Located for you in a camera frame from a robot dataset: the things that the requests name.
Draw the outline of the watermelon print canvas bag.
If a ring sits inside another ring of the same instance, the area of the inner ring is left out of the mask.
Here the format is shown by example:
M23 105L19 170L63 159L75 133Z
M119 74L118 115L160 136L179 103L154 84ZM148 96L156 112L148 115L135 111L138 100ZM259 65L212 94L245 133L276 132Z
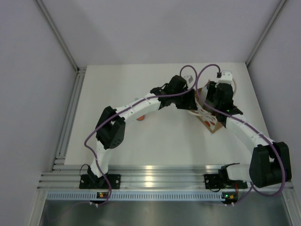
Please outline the watermelon print canvas bag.
M233 91L234 91L234 95L237 91L237 84L235 79L233 79L233 82L231 84ZM188 113L196 116L203 124L204 126L213 134L216 131L218 131L219 129L222 128L222 124L220 122L218 122L217 118L210 113L209 111L205 110L205 106L201 105L200 103L198 104L198 109L195 110L188 110Z

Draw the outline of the blue orange spray bottle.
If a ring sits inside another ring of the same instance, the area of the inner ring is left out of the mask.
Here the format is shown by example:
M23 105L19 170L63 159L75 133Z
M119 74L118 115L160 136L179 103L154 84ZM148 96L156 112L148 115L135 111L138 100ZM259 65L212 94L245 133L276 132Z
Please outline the blue orange spray bottle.
M144 119L145 119L145 115L139 117L137 120L138 120L138 121L143 121Z

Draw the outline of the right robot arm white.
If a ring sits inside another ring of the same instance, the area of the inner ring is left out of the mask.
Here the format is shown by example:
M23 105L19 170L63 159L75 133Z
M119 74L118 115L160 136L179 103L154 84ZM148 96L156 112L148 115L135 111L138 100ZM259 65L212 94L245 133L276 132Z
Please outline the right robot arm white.
M246 121L243 113L233 104L231 85L210 81L206 89L206 106L218 122L231 131L251 153L250 163L223 166L219 175L220 184L230 187L240 180L262 188L291 180L288 145L273 141Z

